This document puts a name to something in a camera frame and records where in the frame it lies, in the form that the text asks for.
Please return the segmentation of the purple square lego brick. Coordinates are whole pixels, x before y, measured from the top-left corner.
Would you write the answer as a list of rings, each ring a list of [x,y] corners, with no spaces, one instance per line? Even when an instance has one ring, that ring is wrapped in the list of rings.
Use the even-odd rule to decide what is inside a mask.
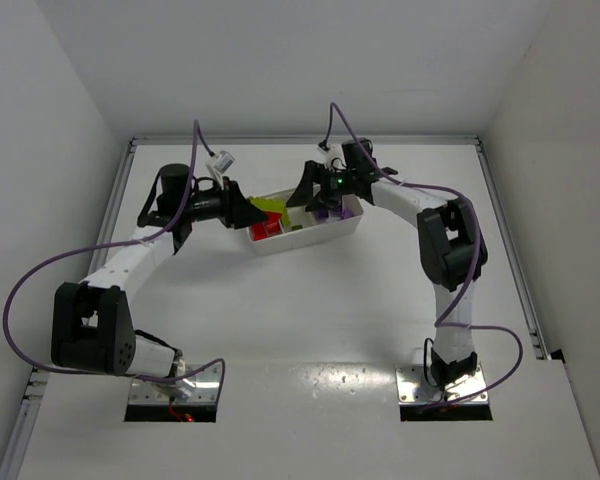
[[[318,223],[324,223],[330,218],[328,210],[317,210],[314,212],[314,218]]]

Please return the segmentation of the purple flower lego brick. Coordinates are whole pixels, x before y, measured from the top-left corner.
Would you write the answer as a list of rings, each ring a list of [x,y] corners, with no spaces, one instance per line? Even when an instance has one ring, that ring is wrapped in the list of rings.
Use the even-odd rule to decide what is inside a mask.
[[[343,208],[340,212],[339,218],[341,220],[346,220],[346,219],[353,218],[354,216],[355,216],[355,213],[352,210],[350,210],[348,208]]]

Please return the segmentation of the red rounded lego brick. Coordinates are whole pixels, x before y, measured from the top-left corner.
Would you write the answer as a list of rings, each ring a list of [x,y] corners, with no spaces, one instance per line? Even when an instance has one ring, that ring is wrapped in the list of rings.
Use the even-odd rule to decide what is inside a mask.
[[[276,212],[267,212],[264,222],[254,224],[250,227],[250,235],[253,241],[260,241],[277,236],[283,232],[282,215]]]

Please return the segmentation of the red green purple lego stack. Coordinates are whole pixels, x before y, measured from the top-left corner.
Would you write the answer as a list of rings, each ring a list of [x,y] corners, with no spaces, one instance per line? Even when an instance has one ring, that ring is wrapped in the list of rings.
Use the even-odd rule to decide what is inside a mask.
[[[248,198],[249,202],[263,212],[284,215],[287,213],[285,202],[276,198],[255,197]]]

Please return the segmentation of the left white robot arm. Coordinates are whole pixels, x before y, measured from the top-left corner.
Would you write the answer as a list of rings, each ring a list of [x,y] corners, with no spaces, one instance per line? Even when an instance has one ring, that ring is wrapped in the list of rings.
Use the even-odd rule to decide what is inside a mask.
[[[55,292],[51,360],[58,367],[173,382],[185,366],[180,351],[137,330],[130,304],[143,284],[185,244],[196,222],[219,220],[240,230],[266,221],[236,181],[208,178],[202,189],[184,164],[160,168],[130,240],[103,267]]]

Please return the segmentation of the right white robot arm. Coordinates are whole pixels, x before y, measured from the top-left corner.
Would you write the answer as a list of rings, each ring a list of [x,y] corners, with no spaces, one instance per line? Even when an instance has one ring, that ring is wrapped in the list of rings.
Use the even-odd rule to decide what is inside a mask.
[[[333,209],[343,197],[387,210],[417,231],[419,258],[434,287],[435,338],[425,379],[440,390],[477,368],[472,337],[474,282],[487,260],[486,247],[475,213],[459,195],[446,199],[430,187],[410,186],[389,167],[372,157],[373,145],[364,138],[341,146],[318,144],[321,162],[308,160],[287,206],[307,212]]]

